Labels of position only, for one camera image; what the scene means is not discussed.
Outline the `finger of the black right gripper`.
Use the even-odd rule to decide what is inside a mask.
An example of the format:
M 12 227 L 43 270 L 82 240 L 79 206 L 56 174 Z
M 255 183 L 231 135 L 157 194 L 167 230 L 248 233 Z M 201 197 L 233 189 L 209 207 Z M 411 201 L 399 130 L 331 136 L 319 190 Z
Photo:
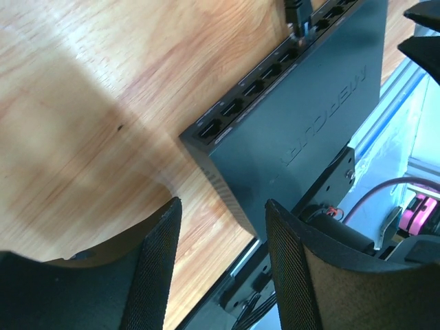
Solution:
M 435 81 L 439 81 L 439 37 L 412 36 L 397 46 L 397 49 L 424 69 Z
M 405 10 L 404 16 L 419 25 L 438 25 L 439 1 L 421 1 Z

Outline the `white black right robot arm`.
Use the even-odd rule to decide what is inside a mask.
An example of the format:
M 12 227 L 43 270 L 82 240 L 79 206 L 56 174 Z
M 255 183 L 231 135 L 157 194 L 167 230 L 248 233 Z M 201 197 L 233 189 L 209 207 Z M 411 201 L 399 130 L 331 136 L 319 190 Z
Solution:
M 404 12 L 404 16 L 425 28 L 435 32 L 439 31 L 438 1 L 419 2 L 407 9 Z M 438 36 L 412 36 L 400 43 L 397 48 L 423 68 L 437 83 L 439 82 Z M 374 187 L 355 204 L 353 209 L 357 210 L 369 197 L 380 190 L 398 184 L 416 184 L 429 187 L 431 191 L 436 193 L 439 192 L 439 183 L 436 181 L 420 177 L 400 177 L 390 179 Z M 380 256 L 380 253 L 374 248 L 372 240 L 325 213 L 311 216 L 307 224 L 347 247 L 376 258 Z M 439 261 L 439 237 L 413 234 L 401 243 L 393 246 L 391 253 L 386 259 L 390 262 L 411 267 Z

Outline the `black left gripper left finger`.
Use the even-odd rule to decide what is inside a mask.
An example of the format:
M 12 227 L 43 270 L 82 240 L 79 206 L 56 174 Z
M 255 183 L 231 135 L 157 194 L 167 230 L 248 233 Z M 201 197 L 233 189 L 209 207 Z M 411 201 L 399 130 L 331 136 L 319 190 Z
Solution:
M 1 253 L 2 329 L 161 329 L 182 203 L 69 259 Z

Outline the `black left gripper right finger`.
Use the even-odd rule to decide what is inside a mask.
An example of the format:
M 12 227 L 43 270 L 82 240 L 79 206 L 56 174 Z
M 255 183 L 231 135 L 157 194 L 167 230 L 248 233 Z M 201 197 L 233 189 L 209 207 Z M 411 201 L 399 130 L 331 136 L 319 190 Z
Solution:
M 283 329 L 438 329 L 439 238 L 404 239 L 380 259 L 265 206 Z

